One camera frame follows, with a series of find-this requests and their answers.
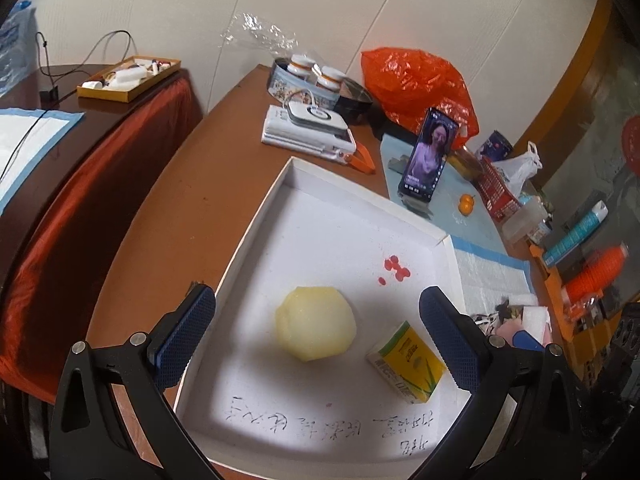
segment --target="red tablecloth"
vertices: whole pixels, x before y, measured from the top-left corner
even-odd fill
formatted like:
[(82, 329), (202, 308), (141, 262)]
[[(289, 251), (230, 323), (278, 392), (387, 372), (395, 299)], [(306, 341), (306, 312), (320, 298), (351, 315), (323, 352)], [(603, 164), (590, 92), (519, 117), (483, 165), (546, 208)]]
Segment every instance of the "red tablecloth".
[(31, 237), (0, 309), (0, 378), (54, 402), (70, 346), (84, 339), (100, 288), (138, 207), (200, 120), (179, 78), (91, 152)]

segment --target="orange plastic bag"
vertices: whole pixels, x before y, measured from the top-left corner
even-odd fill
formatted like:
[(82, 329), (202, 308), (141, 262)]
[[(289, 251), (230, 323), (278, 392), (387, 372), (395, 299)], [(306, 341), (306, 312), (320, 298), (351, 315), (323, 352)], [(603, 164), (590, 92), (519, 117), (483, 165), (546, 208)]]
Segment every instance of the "orange plastic bag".
[(466, 124), (466, 137), (458, 135), (452, 149), (478, 134), (478, 118), (471, 97), (453, 65), (423, 50), (382, 47), (362, 53), (364, 86), (380, 101), (393, 122), (420, 133), (427, 108), (443, 111), (458, 124)]

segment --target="blue plastic bag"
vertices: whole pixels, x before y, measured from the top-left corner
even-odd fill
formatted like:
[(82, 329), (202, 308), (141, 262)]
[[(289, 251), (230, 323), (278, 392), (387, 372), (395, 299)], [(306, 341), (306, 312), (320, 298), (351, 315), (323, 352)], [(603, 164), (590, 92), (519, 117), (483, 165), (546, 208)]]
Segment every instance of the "blue plastic bag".
[(34, 10), (29, 0), (18, 2), (0, 27), (0, 97), (35, 69)]

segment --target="white tray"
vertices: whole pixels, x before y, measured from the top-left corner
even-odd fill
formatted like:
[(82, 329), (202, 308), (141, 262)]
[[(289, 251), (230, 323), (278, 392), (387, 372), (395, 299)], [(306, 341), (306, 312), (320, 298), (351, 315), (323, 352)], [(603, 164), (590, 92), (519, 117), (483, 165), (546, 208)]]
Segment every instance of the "white tray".
[[(402, 283), (383, 267), (392, 254), (411, 270)], [(296, 286), (311, 285), (340, 290), (358, 333), (344, 354), (302, 363), (277, 345), (274, 311)], [(180, 383), (178, 418), (212, 462), (256, 476), (407, 478), (468, 393), (447, 372), (429, 402), (407, 404), (365, 355), (404, 320), (437, 354), (418, 314), (430, 285), (465, 311), (444, 231), (292, 158), (216, 291), (218, 310)]]

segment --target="blue gripper pad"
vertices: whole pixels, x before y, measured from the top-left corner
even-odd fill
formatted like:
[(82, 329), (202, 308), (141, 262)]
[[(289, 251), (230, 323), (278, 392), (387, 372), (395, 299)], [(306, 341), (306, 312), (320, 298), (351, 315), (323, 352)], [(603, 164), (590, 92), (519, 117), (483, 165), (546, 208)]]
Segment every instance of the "blue gripper pad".
[(437, 286), (420, 295), (420, 319), (459, 388), (476, 392), (490, 358), (484, 334)]
[(180, 306), (165, 314), (154, 327), (147, 357), (158, 390), (178, 384), (215, 311), (213, 290), (197, 284)]

